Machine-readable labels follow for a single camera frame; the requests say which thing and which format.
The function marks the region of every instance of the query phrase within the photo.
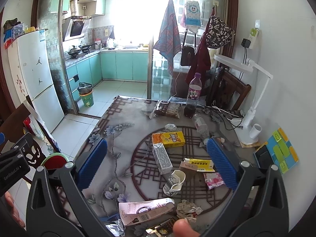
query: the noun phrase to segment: white wall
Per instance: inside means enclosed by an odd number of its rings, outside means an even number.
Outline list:
[[[110,26],[115,24],[115,13],[117,11],[118,0],[106,0],[105,2],[105,15],[93,18],[93,28]]]
[[[13,20],[18,18],[18,21],[24,22],[28,27],[31,27],[31,11],[32,11],[33,0],[8,0],[4,6],[3,18],[1,23],[1,34],[0,34],[0,46],[1,46],[1,57],[4,75],[7,81],[8,89],[11,94],[13,103],[17,108],[21,102],[18,94],[15,90],[10,65],[8,52],[4,49],[4,34],[3,25],[7,20]]]
[[[316,194],[316,16],[307,0],[239,0],[233,57],[240,62],[244,56],[240,43],[248,38],[255,20],[261,20],[260,36],[254,50],[248,51],[248,58],[269,71],[274,79],[257,108],[254,122],[263,127],[262,142],[282,127],[300,159],[283,176],[293,228]],[[243,111],[252,103],[255,77],[254,71],[242,78],[252,86]],[[265,76],[259,74],[257,93],[260,94],[265,81]]]

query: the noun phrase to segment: dark liquid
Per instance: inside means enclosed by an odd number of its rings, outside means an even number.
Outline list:
[[[195,114],[195,106],[192,104],[187,104],[184,108],[184,115],[188,118],[193,117]]]

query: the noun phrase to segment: white refrigerator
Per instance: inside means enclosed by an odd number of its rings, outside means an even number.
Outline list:
[[[14,85],[21,103],[29,95],[34,109],[52,132],[64,113],[54,88],[48,64],[45,30],[18,37],[8,47]]]

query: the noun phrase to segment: floral tablecloth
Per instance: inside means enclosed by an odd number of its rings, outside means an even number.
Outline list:
[[[115,219],[118,202],[136,202],[166,197],[162,187],[168,175],[161,176],[152,155],[151,134],[161,132],[166,124],[175,124],[183,131],[186,145],[173,148],[169,153],[173,169],[177,169],[184,157],[208,159],[205,147],[200,147],[192,119],[183,115],[174,119],[155,117],[149,119],[156,101],[118,96],[98,122],[90,137],[83,144],[78,156],[93,149],[101,138],[108,143],[108,152],[95,174],[89,188],[83,190],[88,203],[100,220]],[[209,109],[198,109],[207,123],[211,134],[225,139],[226,147],[237,152],[241,158],[255,163],[254,148],[240,147],[234,131],[225,129],[218,114]],[[202,232],[223,209],[231,196],[225,185],[208,190],[203,174],[196,174],[190,182],[185,182],[181,192],[173,197],[176,203],[186,199],[201,206],[203,213],[197,217],[197,231]],[[145,229],[175,217],[175,213],[158,219],[127,227],[126,236],[145,236]],[[73,213],[69,218],[75,221]]]

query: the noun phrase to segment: wooden chair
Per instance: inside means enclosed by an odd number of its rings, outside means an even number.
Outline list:
[[[12,145],[16,143],[23,135],[23,121],[30,115],[31,113],[29,110],[25,107],[24,104],[21,104],[0,126],[0,133],[4,134],[5,141],[0,145],[0,153],[3,151],[3,148],[5,144],[10,141]],[[58,151],[55,144],[49,137],[46,130],[41,127],[44,135],[50,142],[50,144],[53,146],[55,151]],[[31,148],[31,151],[25,154],[26,160],[29,164],[29,166],[34,167],[35,169],[41,165],[41,163],[44,161],[46,156],[43,154],[39,144],[34,140],[33,146]],[[28,179],[27,177],[23,177],[24,180],[31,183],[32,181]]]
[[[239,97],[231,110],[238,110],[250,90],[250,85],[238,81],[237,77],[225,70],[214,95],[215,105],[222,109],[230,109],[231,99],[237,92]]]

